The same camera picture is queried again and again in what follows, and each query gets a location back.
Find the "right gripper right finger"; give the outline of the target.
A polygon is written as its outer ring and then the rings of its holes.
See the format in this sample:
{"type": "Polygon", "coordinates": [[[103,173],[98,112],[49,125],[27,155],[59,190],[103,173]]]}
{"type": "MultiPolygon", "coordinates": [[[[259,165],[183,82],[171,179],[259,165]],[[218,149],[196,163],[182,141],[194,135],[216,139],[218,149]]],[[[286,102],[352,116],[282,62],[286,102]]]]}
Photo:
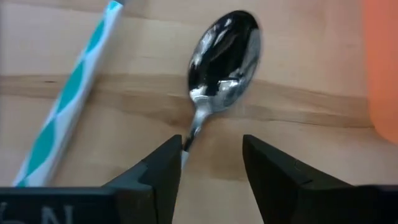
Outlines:
{"type": "Polygon", "coordinates": [[[243,136],[243,160],[264,223],[329,223],[327,206],[300,193],[351,187],[251,134],[243,136]]]}

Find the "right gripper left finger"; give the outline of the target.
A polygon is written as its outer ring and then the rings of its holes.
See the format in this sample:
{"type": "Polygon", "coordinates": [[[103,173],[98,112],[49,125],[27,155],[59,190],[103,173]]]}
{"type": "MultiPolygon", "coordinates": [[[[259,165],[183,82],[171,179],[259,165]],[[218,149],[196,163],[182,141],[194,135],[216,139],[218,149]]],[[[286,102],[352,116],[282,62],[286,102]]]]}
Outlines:
{"type": "Polygon", "coordinates": [[[166,140],[105,187],[114,189],[113,217],[108,223],[173,222],[181,179],[182,137],[166,140]]]}

